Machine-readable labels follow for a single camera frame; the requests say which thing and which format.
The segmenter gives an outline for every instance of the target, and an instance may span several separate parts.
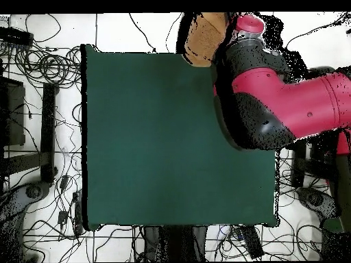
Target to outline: red robot arm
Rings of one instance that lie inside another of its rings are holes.
[[[265,49],[264,23],[239,16],[217,65],[215,107],[219,124],[236,148],[279,149],[294,140],[351,124],[351,68],[294,84],[284,58]],[[340,134],[338,154],[349,153]]]

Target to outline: green board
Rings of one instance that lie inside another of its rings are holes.
[[[228,144],[209,68],[90,45],[86,65],[90,225],[276,225],[275,152]]]

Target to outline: white floor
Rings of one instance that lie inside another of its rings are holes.
[[[285,29],[282,32],[284,44],[287,44],[291,38],[298,34],[307,32],[320,25],[333,22],[340,15],[338,12],[274,12],[274,14],[285,24]],[[179,17],[179,15],[180,13],[132,14],[137,25],[147,35],[149,43],[156,48],[157,52],[167,52],[167,48],[170,52],[175,52],[176,37],[180,22],[179,19],[175,22],[169,34],[167,46],[165,40],[172,23]],[[26,16],[27,15],[12,15],[11,25],[13,27],[25,29]],[[79,46],[82,43],[96,44],[101,51],[152,50],[147,45],[142,33],[135,28],[128,14],[98,14],[97,17],[96,14],[54,14],[53,16],[55,16],[60,23],[61,30],[55,37],[48,41],[40,42],[39,45],[42,47],[63,48],[53,52],[58,55],[65,56],[68,49]],[[27,19],[27,28],[34,34],[34,38],[37,41],[50,38],[59,30],[58,24],[49,15],[31,15]],[[338,27],[321,29],[314,34],[294,40],[289,45],[289,49],[298,50],[308,67],[324,65],[337,68],[338,66],[348,66],[351,64],[351,40],[346,36],[345,31],[347,28],[351,28],[350,23]],[[43,90],[38,89],[37,92],[24,76],[19,76],[14,73],[19,73],[19,69],[16,65],[11,64],[10,77],[24,82],[26,89],[26,102],[31,104],[29,105],[30,111],[32,114],[40,114],[40,95]],[[68,200],[64,200],[64,206],[66,208],[69,207],[69,202],[72,199],[72,194],[75,189],[80,189],[82,187],[82,179],[77,174],[77,171],[73,169],[72,166],[69,168],[72,158],[72,153],[70,152],[72,151],[78,151],[75,156],[73,156],[73,160],[77,162],[75,166],[80,166],[79,152],[82,145],[81,135],[78,123],[72,117],[73,108],[81,102],[79,88],[80,84],[71,88],[61,89],[56,99],[57,110],[60,115],[62,115],[60,116],[57,114],[56,118],[68,123],[61,123],[61,125],[56,128],[57,153],[55,161],[56,166],[59,169],[58,177],[60,177],[62,173],[66,173],[69,169],[67,174],[71,176],[75,175],[75,180],[77,182],[77,185],[72,185],[71,188],[66,191],[66,199]],[[79,110],[75,111],[76,118],[79,118],[79,113]],[[31,132],[37,145],[40,144],[40,124],[40,115],[33,115],[30,120],[28,115],[25,115],[25,126]],[[29,134],[26,133],[25,145],[23,147],[11,147],[10,150],[35,151],[36,149]],[[9,153],[10,156],[18,154],[23,153]],[[281,171],[287,168],[289,167],[284,165],[282,166]],[[15,185],[24,173],[26,172],[12,175],[10,177],[10,186]],[[34,171],[33,173],[26,175],[21,180],[21,183],[38,178],[39,171]],[[288,191],[287,187],[282,188],[281,190],[281,192],[286,191]],[[32,230],[25,236],[27,241],[25,245],[43,251],[45,253],[44,262],[56,263],[61,260],[63,262],[88,263],[93,261],[93,256],[95,256],[97,262],[125,262],[129,261],[130,257],[133,256],[131,254],[132,231],[121,231],[122,227],[116,225],[107,225],[100,231],[96,231],[95,237],[93,237],[93,233],[90,232],[85,233],[80,238],[80,241],[58,241],[59,235],[57,231],[60,230],[60,227],[56,224],[58,221],[58,212],[60,210],[56,207],[56,202],[53,202],[53,200],[54,192],[52,188],[48,197],[41,202],[32,205],[25,217],[24,229],[32,228]],[[318,225],[317,217],[313,212],[308,211],[306,208],[302,207],[298,201],[293,200],[287,195],[280,197],[279,206],[279,215],[281,215],[282,221],[278,227],[273,229],[262,229],[262,226],[257,226],[260,234],[263,230],[264,251],[277,255],[279,258],[285,260],[303,260],[303,257],[300,255],[296,247],[296,243],[293,243],[292,231],[294,230],[296,234],[297,228],[302,225]],[[47,221],[52,227],[55,227],[57,231],[52,230],[50,226],[43,222],[37,222],[37,224],[33,226],[38,220]],[[223,240],[226,237],[227,232],[227,227],[218,225],[210,226],[207,235],[208,240],[206,242],[206,250],[208,251],[206,257],[208,260],[213,261],[215,259],[215,252],[213,252],[213,250],[215,250],[218,245],[217,240]],[[73,234],[70,223],[68,224],[67,229],[65,229],[65,234]],[[108,237],[111,235],[112,238],[106,243]],[[308,243],[311,240],[320,242],[321,239],[318,231],[312,231],[312,228],[310,227],[304,228],[299,234],[299,238]],[[105,245],[96,251],[96,249],[104,243]],[[229,243],[226,243],[223,246],[223,248],[227,250],[225,252],[226,255],[235,256],[240,254],[237,249],[230,250]],[[143,241],[140,236],[138,237],[136,246],[139,253],[143,251]],[[304,250],[308,249],[304,245],[302,245],[302,248]],[[41,261],[43,255],[39,253],[39,256],[39,261]],[[304,256],[307,260],[319,259],[316,252],[311,250],[304,252]],[[228,259],[228,261],[245,261],[245,259],[250,261],[249,256],[231,258]],[[216,260],[221,260],[219,254],[217,255]],[[278,258],[272,255],[265,255],[263,260],[278,260]]]

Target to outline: black cable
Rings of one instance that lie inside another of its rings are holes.
[[[28,20],[28,18],[29,18],[30,16],[32,16],[32,15],[33,15],[33,14],[28,14],[27,17],[25,18],[25,28],[26,28],[27,32],[28,32],[27,20]],[[61,25],[60,25],[60,23],[58,22],[58,20],[57,20],[55,17],[53,17],[51,14],[48,14],[48,15],[49,15],[50,17],[52,17],[52,18],[56,21],[56,23],[58,24],[58,31],[57,31],[53,36],[51,36],[51,37],[49,37],[49,38],[47,38],[47,39],[45,39],[45,40],[35,40],[35,42],[37,42],[37,43],[45,42],[45,41],[51,40],[52,38],[54,38],[55,36],[57,36],[57,35],[60,33],[60,31],[61,31]]]
[[[41,254],[44,256],[44,257],[43,257],[43,260],[41,261],[41,263],[44,262],[44,260],[45,260],[45,258],[46,258],[46,255],[45,255],[45,253],[44,253],[43,251],[38,250],[38,249],[31,248],[31,247],[28,247],[28,246],[26,246],[24,243],[23,243],[23,247],[25,247],[25,248],[28,249],[28,250],[32,250],[32,251],[41,253]]]
[[[179,14],[179,16],[178,16],[177,19],[172,23],[171,28],[170,28],[169,31],[168,31],[168,34],[167,34],[167,37],[166,37],[166,40],[165,40],[166,49],[167,49],[168,52],[169,52],[169,50],[168,50],[168,46],[167,46],[167,40],[168,40],[169,34],[171,33],[171,30],[172,30],[172,28],[173,28],[173,25],[174,25],[174,24],[177,22],[177,20],[182,16],[182,14],[183,14],[183,12],[181,12],[181,13]]]
[[[298,251],[300,252],[302,258],[304,258],[305,261],[308,261],[307,258],[304,256],[304,254],[302,254],[302,251],[301,251],[301,246],[300,246],[300,241],[299,241],[299,233],[300,231],[303,229],[303,228],[306,228],[306,227],[312,227],[314,229],[317,229],[318,231],[320,231],[322,233],[322,230],[314,225],[303,225],[301,226],[300,228],[298,228],[298,230],[296,231],[296,241],[297,241],[297,246],[298,246]]]
[[[131,15],[130,13],[128,13],[128,14],[129,14],[130,20],[132,20],[134,26],[144,35],[147,44],[149,45],[149,47],[152,48],[152,52],[155,53],[155,52],[156,52],[156,49],[155,49],[152,45],[150,45],[149,40],[147,39],[147,36],[145,35],[145,33],[144,33],[144,32],[139,28],[139,26],[134,22],[134,19],[133,19],[132,15]]]
[[[99,246],[99,247],[96,248],[96,250],[95,250],[95,260],[93,260],[93,262],[96,262],[96,261],[97,261],[97,251],[98,251],[100,248],[102,248],[103,246],[105,246],[105,245],[108,243],[108,241],[110,241],[110,239],[112,238],[113,233],[115,233],[116,231],[132,231],[133,229],[134,229],[133,226],[132,226],[131,229],[120,229],[120,228],[114,229],[114,230],[111,232],[110,236],[108,237],[107,241],[105,241],[105,243],[103,243],[101,246]]]
[[[95,250],[95,231],[93,231],[93,263],[95,263],[95,253],[94,253],[94,250]]]
[[[310,30],[309,32],[306,32],[306,33],[304,33],[304,34],[300,34],[300,35],[298,35],[298,36],[295,36],[294,38],[290,39],[290,41],[287,43],[285,49],[287,49],[289,43],[292,42],[293,40],[295,40],[296,38],[299,38],[299,37],[301,37],[301,36],[306,36],[306,35],[308,35],[308,34],[312,34],[313,32],[316,32],[316,31],[319,30],[319,29],[323,29],[323,28],[330,27],[330,26],[332,26],[332,25],[336,25],[342,18],[344,18],[344,17],[347,16],[348,14],[349,14],[349,12],[345,12],[345,13],[342,14],[336,21],[334,21],[334,22],[332,22],[332,23],[329,23],[329,24],[327,24],[327,25],[319,26],[319,27],[317,27],[317,28],[314,28],[314,29]]]

